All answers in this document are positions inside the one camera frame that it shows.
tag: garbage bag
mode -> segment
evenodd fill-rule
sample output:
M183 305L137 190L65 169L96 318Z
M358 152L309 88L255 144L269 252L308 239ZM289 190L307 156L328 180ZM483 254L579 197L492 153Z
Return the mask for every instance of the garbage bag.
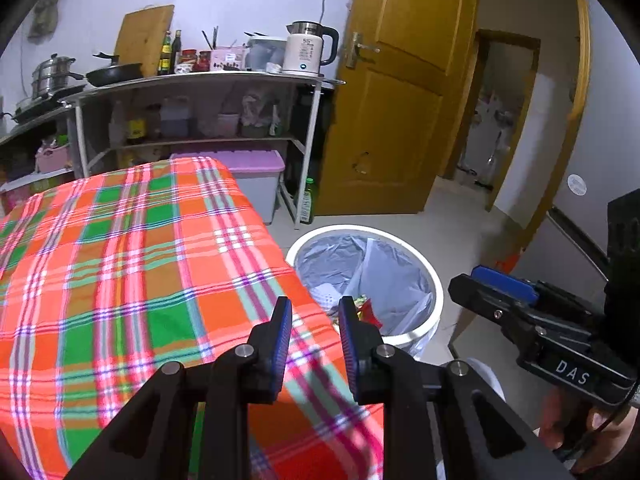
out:
M353 234L318 238L301 248L295 266L303 285L321 300L318 303L330 317L337 315L342 296L367 296L382 323L382 335L414 330L433 311L425 270L402 249L378 238Z

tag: white kettle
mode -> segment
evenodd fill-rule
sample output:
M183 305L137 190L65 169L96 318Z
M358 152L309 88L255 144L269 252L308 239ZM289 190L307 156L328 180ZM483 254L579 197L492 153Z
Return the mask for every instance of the white kettle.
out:
M287 25L289 37L282 71L287 74L318 75L320 67L333 62L338 54L338 31L315 22L293 22ZM332 38L331 54L322 56L323 36Z

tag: door handle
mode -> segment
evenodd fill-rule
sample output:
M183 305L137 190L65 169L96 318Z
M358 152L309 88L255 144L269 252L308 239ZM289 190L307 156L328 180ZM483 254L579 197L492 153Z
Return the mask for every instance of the door handle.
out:
M376 54L380 53L380 49L378 47L376 47L375 45L363 45L362 43L356 43L356 47L358 49L362 48L364 50L371 50L372 52L375 52Z
M360 50L370 50L371 52L376 54L380 52L380 49L375 45L367 45L362 43L362 34L359 32L354 32L349 44L349 51L347 52L347 57L344 62L345 67L356 68L356 62L360 57Z

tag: trash can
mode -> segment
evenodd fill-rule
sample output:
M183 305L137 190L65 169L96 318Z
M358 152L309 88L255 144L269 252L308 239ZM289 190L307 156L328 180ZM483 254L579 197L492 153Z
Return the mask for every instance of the trash can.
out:
M342 296L364 295L382 324L383 341L413 356L438 327L444 298L438 275L416 249L389 233L322 227L300 237L286 260L330 318L337 318Z

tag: green bottle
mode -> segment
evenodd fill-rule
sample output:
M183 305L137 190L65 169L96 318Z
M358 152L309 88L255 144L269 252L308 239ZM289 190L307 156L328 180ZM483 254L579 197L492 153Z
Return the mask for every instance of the green bottle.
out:
M306 180L305 193L302 197L302 207L300 208L300 222L303 224L311 224L314 221L314 200L316 194L316 186L314 180L309 177Z
M158 61L158 75L167 75L171 67L171 31L168 30L164 35L162 42L162 50L160 52L160 61Z

